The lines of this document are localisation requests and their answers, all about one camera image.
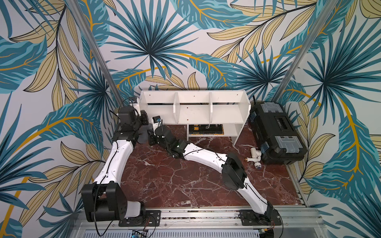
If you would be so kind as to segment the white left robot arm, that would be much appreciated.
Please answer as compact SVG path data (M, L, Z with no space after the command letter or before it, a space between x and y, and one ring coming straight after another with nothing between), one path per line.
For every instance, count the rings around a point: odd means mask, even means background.
M134 106L121 107L116 114L118 124L112 137L110 155L93 183L85 184L81 190L85 216L88 222L151 221L141 201L129 201L120 183L126 163L139 141L141 128L150 123L162 125L159 116L149 119L146 111Z

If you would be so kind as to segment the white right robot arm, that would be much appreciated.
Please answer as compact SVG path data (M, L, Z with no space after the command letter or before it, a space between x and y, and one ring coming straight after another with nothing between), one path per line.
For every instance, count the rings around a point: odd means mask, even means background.
M237 191L250 205L249 215L240 215L243 220L260 226L282 226L281 215L274 206L254 188L245 168L234 153L223 154L201 148L186 140L177 139L166 126L147 130L151 146L161 146L171 157L197 162L210 167L222 176L225 186Z

